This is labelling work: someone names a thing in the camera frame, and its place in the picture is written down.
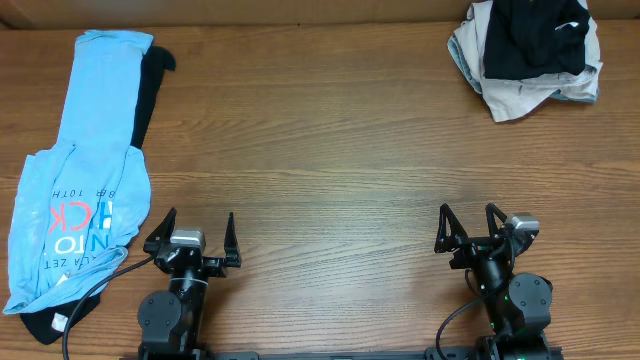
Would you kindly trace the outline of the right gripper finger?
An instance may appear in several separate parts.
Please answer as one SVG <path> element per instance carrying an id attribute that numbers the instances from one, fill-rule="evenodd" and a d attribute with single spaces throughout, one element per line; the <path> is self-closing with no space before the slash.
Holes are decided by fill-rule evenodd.
<path id="1" fill-rule="evenodd" d="M 507 219 L 507 215 L 493 203 L 489 203 L 486 205 L 485 212 L 489 235 L 491 238 L 494 238 L 499 232 L 499 227 L 496 223 L 496 220 L 499 220 L 502 224 L 504 224 Z"/>
<path id="2" fill-rule="evenodd" d="M 435 253 L 454 252 L 468 241 L 468 234 L 447 203 L 440 206 Z"/>

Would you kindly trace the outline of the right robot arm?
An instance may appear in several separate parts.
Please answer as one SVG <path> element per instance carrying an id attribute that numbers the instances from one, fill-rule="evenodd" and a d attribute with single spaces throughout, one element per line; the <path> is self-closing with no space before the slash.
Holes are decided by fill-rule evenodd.
<path id="1" fill-rule="evenodd" d="M 552 283 L 539 275 L 514 272 L 516 258 L 530 248 L 540 230 L 527 212 L 506 215 L 495 204 L 485 207 L 488 234 L 471 237 L 446 203 L 439 209 L 436 253 L 451 253 L 449 266 L 465 271 L 465 282 L 476 298 L 451 313 L 435 335 L 435 351 L 442 359 L 447 325 L 480 304 L 485 306 L 494 333 L 478 338 L 466 352 L 468 359 L 560 359 L 550 347 L 545 328 L 551 323 Z"/>

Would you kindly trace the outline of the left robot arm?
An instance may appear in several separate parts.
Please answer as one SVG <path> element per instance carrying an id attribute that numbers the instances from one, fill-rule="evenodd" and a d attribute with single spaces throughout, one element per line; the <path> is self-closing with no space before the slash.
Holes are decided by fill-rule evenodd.
<path id="1" fill-rule="evenodd" d="M 211 359 L 209 346 L 199 340 L 209 280 L 225 278 L 230 268 L 242 264 L 233 214 L 223 257 L 206 256 L 202 229 L 177 228 L 176 215 L 171 209 L 144 242 L 143 251 L 170 279 L 166 290 L 151 293 L 139 306 L 140 359 Z"/>

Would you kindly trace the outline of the grey-blue garment under pile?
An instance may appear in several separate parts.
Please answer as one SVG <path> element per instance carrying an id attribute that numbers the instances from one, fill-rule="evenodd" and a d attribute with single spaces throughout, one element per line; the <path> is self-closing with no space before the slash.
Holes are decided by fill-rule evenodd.
<path id="1" fill-rule="evenodd" d="M 603 63 L 600 61 L 598 38 L 592 32 L 585 38 L 585 68 L 579 75 L 563 72 L 524 80 L 485 79 L 481 74 L 475 45 L 471 46 L 470 60 L 466 59 L 466 53 L 456 36 L 450 38 L 448 48 L 455 64 L 474 90 L 491 98 L 498 99 L 512 95 L 530 99 L 544 100 L 552 97 L 593 103 L 600 95 L 599 74 Z"/>

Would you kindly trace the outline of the light blue printed t-shirt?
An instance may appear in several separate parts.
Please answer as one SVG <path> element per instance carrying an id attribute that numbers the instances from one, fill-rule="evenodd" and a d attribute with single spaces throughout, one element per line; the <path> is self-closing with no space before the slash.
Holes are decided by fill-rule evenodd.
<path id="1" fill-rule="evenodd" d="M 77 38 L 56 143 L 26 158 L 17 187 L 4 314 L 76 301 L 126 259 L 150 210 L 144 155 L 131 140 L 152 42 L 125 30 Z"/>

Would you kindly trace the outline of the black garment on left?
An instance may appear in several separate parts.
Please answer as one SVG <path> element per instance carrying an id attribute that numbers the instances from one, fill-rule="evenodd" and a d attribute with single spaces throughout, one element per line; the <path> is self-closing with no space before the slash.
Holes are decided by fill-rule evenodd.
<path id="1" fill-rule="evenodd" d="M 176 60 L 165 48 L 151 46 L 141 61 L 141 78 L 135 110 L 131 146 L 142 149 L 166 70 L 174 71 Z M 20 319 L 40 343 L 50 345 L 63 336 L 68 317 L 79 301 L 71 301 L 35 313 L 23 313 Z"/>

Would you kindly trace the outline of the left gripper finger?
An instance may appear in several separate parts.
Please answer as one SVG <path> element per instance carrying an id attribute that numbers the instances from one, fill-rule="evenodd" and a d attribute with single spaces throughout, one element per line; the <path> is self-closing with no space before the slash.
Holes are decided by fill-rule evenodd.
<path id="1" fill-rule="evenodd" d="M 162 222 L 145 239 L 143 251 L 147 254 L 157 254 L 161 247 L 168 243 L 175 227 L 177 210 L 172 207 Z"/>
<path id="2" fill-rule="evenodd" d="M 225 266 L 240 268 L 242 257 L 235 231 L 234 213 L 230 212 L 224 238 Z"/>

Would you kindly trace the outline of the beige garment in pile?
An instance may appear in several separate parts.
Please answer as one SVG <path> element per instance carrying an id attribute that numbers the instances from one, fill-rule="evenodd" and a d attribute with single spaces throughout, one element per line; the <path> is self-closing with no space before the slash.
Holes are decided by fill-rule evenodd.
<path id="1" fill-rule="evenodd" d="M 486 78 L 484 74 L 483 54 L 485 50 L 486 35 L 488 31 L 488 23 L 489 23 L 492 5 L 493 3 L 491 1 L 483 1 L 483 2 L 477 2 L 477 3 L 471 4 L 467 11 L 465 21 L 461 23 L 460 27 L 457 28 L 454 31 L 454 34 L 452 35 L 458 38 L 459 44 L 463 47 L 464 52 L 466 53 L 467 60 L 470 60 L 469 53 L 471 51 L 471 46 L 475 45 L 475 50 L 478 51 L 477 59 L 480 61 L 481 74 L 485 79 L 488 79 L 488 78 Z M 590 19 L 588 21 L 587 34 L 592 32 L 596 35 L 596 30 L 597 30 L 596 22 L 593 19 Z M 493 120 L 496 122 L 505 122 L 505 121 L 519 119 L 529 114 L 531 111 L 533 111 L 536 107 L 538 107 L 538 105 L 543 103 L 545 100 L 552 98 L 552 97 L 548 97 L 544 100 L 541 100 L 539 98 L 530 99 L 526 97 L 507 95 L 505 98 L 495 99 L 495 98 L 491 98 L 489 95 L 483 95 L 483 94 L 480 94 L 480 95 L 483 98 L 486 105 L 488 106 Z"/>

